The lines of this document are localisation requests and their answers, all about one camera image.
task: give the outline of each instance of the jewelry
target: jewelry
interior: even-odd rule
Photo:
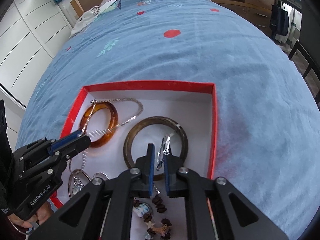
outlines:
[[[146,119],[143,119],[142,121],[138,122],[128,133],[125,141],[124,141],[124,146],[123,146],[123,156],[124,156],[124,161],[125,164],[129,169],[133,168],[135,166],[135,163],[132,159],[132,154],[131,154],[131,147],[132,147],[132,142],[137,135],[138,132],[140,132],[143,128],[152,125],[152,124],[163,124],[166,125],[170,128],[172,128],[179,136],[181,139],[181,152],[180,152],[180,159],[185,162],[187,155],[188,155],[188,138],[181,127],[176,121],[168,118],[168,117],[163,117],[163,116],[153,116],[153,117],[148,117]],[[167,151],[169,150],[170,146],[170,139],[168,136],[163,140],[163,150]],[[158,174],[154,176],[154,180],[161,180],[164,177],[164,174]]]
[[[75,194],[77,194],[81,189],[84,188],[84,184],[82,183],[82,181],[79,179],[79,177],[77,177],[76,175],[78,174],[83,174],[88,182],[91,181],[91,178],[89,177],[89,175],[81,169],[75,169],[73,172],[71,172],[70,176],[69,176],[69,182],[68,182],[68,193],[69,193],[69,198],[73,197]]]
[[[159,196],[160,191],[153,184],[154,190],[156,192],[155,197],[152,199],[152,203],[156,205],[158,213],[164,213],[167,208],[163,204],[162,198]],[[144,234],[146,240],[151,240],[156,234],[159,234],[160,237],[164,240],[168,240],[171,237],[170,231],[172,224],[169,219],[162,219],[162,227],[155,227],[155,223],[152,222],[152,208],[148,203],[141,202],[138,199],[133,200],[133,209],[132,211],[138,215],[138,217],[143,218],[143,221],[148,226],[147,232]]]
[[[10,221],[11,225],[14,227],[15,230],[17,230],[20,234],[23,234],[23,235],[25,235],[25,236],[31,235],[31,233],[35,230],[35,228],[32,227],[32,229],[31,229],[30,231],[23,232],[23,231],[21,231],[19,228],[17,228],[16,225],[15,225],[14,223],[12,223],[9,218],[8,218],[8,220]]]
[[[81,180],[78,177],[73,177],[73,187],[72,187],[73,195],[77,194],[83,188],[84,188],[84,184],[81,182]]]
[[[117,124],[118,123],[118,113],[117,113],[117,110],[114,107],[114,105],[111,104],[111,102],[121,102],[121,101],[133,101],[139,105],[139,110],[138,110],[137,114],[135,114],[134,116],[130,117],[129,119],[127,119],[126,121],[124,121],[120,124]],[[85,113],[81,119],[79,128],[82,129],[82,134],[87,134],[91,138],[95,137],[96,135],[102,136],[97,141],[91,142],[91,147],[93,147],[93,148],[100,147],[100,146],[104,145],[105,143],[107,143],[111,139],[111,137],[113,136],[116,128],[118,128],[120,126],[124,126],[125,124],[136,119],[143,111],[142,103],[134,98],[117,98],[117,99],[108,99],[108,100],[100,100],[100,101],[97,101],[94,98],[90,102],[90,104],[92,106],[90,106],[85,111]],[[87,132],[88,123],[89,123],[92,115],[95,112],[97,112],[98,110],[104,109],[104,108],[107,108],[110,110],[111,117],[110,117],[110,123],[108,125],[108,128],[105,130],[95,130],[93,132]],[[88,179],[88,181],[91,181],[91,178],[89,177],[89,175],[83,171],[86,163],[87,163],[87,152],[86,151],[82,152],[81,169],[75,169],[74,171],[71,171],[71,160],[69,161],[69,171],[71,174],[69,176],[69,182],[68,182],[68,193],[69,193],[70,198],[72,197],[71,193],[73,195],[75,195],[84,187],[84,184],[82,183],[80,178],[76,176],[77,174],[82,173]],[[104,174],[103,172],[98,172],[98,173],[94,174],[93,178],[95,178],[95,177],[100,177],[103,180],[109,179],[108,175]]]
[[[108,126],[108,130],[112,130],[111,133],[108,134],[104,134],[101,138],[99,138],[96,141],[92,141],[90,144],[90,147],[92,148],[97,148],[100,147],[104,144],[106,144],[113,136],[115,130],[113,130],[113,128],[117,125],[118,123],[118,113],[116,108],[114,107],[113,104],[111,104],[110,102],[97,102],[97,100],[92,100],[92,106],[90,106],[84,113],[81,121],[80,121],[80,125],[79,128],[82,128],[82,133],[87,134],[86,129],[89,123],[89,120],[91,118],[91,116],[96,113],[97,111],[99,111],[100,109],[109,109],[110,111],[110,123]]]
[[[96,135],[104,135],[104,134],[110,134],[110,133],[113,133],[114,130],[116,130],[118,127],[121,127],[121,126],[124,126],[126,125],[127,123],[131,122],[132,120],[136,119],[142,112],[143,112],[143,104],[138,101],[137,99],[134,99],[134,98],[116,98],[116,99],[108,99],[108,100],[100,100],[100,101],[97,101],[95,100],[96,103],[103,103],[103,102],[124,102],[124,101],[132,101],[132,102],[135,102],[138,104],[139,106],[139,110],[138,112],[130,117],[129,119],[127,119],[126,121],[122,122],[122,123],[119,123],[117,124],[116,126],[114,126],[113,128],[111,129],[104,129],[104,130],[95,130],[95,131],[92,131],[92,132],[89,132],[87,133],[88,136],[90,137],[94,137]]]

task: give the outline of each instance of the brown bead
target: brown bead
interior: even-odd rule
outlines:
[[[148,218],[146,218],[145,220],[144,220],[144,222],[149,222],[149,221],[151,221],[151,219],[152,219],[152,216],[149,216]]]
[[[164,224],[164,225],[168,225],[169,227],[172,226],[170,220],[167,219],[167,218],[162,219],[161,223]]]
[[[161,239],[164,239],[164,240],[169,240],[170,237],[171,237],[171,234],[170,233],[166,233],[164,236],[160,236]]]
[[[165,208],[165,205],[163,205],[163,204],[156,205],[156,209],[161,209],[161,208]]]
[[[157,202],[155,202],[154,204],[155,204],[155,205],[160,205],[160,204],[162,204],[162,202],[163,202],[163,200],[160,199],[160,200],[158,200]]]
[[[153,231],[151,228],[148,228],[148,229],[147,229],[147,232],[148,232],[149,235],[151,235],[151,236],[155,236],[155,235],[156,235],[156,232]]]
[[[158,212],[158,213],[164,213],[164,212],[166,212],[166,211],[167,211],[166,208],[157,209],[157,212]]]
[[[158,202],[159,200],[162,200],[159,196],[155,196],[153,199],[152,199],[152,202],[153,204]]]
[[[143,216],[142,216],[144,219],[146,219],[146,218],[148,218],[148,217],[150,217],[150,214],[148,214],[148,213],[145,213],[145,214],[143,214]]]

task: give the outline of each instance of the amber bangle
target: amber bangle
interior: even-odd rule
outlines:
[[[93,106],[90,106],[84,113],[81,122],[80,122],[80,126],[79,129],[82,129],[85,125],[85,122],[88,120],[90,112],[92,111]],[[118,124],[118,112],[115,108],[115,106],[109,102],[102,102],[102,103],[97,103],[95,105],[95,108],[92,112],[92,115],[94,113],[96,113],[98,110],[100,109],[109,109],[110,111],[110,123],[108,126],[108,129],[111,130],[113,129],[117,124]],[[115,133],[115,130],[113,130],[111,133],[107,133],[104,134],[100,139],[91,142],[90,147],[92,148],[98,148],[104,144],[106,144],[113,136],[113,134]]]
[[[123,146],[123,157],[125,164],[129,169],[133,168],[135,166],[135,163],[132,159],[132,154],[131,154],[131,147],[132,147],[132,142],[137,135],[138,132],[140,132],[143,128],[153,125],[153,124],[163,124],[165,126],[168,126],[172,128],[179,136],[181,139],[181,153],[180,153],[180,159],[185,162],[187,155],[188,155],[188,138],[183,130],[183,128],[174,120],[168,118],[168,117],[163,117],[163,116],[153,116],[146,118],[140,122],[138,122],[128,133],[125,141],[124,141],[124,146]],[[161,180],[164,177],[163,173],[158,174],[154,176],[154,180]]]

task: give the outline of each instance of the leaf pattern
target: leaf pattern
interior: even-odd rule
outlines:
[[[98,54],[98,57],[104,55],[107,51],[111,50],[113,46],[119,41],[119,38],[115,38],[112,41],[108,41],[108,43],[104,46],[104,49]]]

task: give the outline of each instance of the bed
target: bed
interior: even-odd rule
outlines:
[[[215,176],[228,178],[290,239],[302,234],[319,207],[319,110],[287,55],[210,0],[117,0],[48,66],[17,148],[59,138],[82,86],[126,80],[215,83]]]

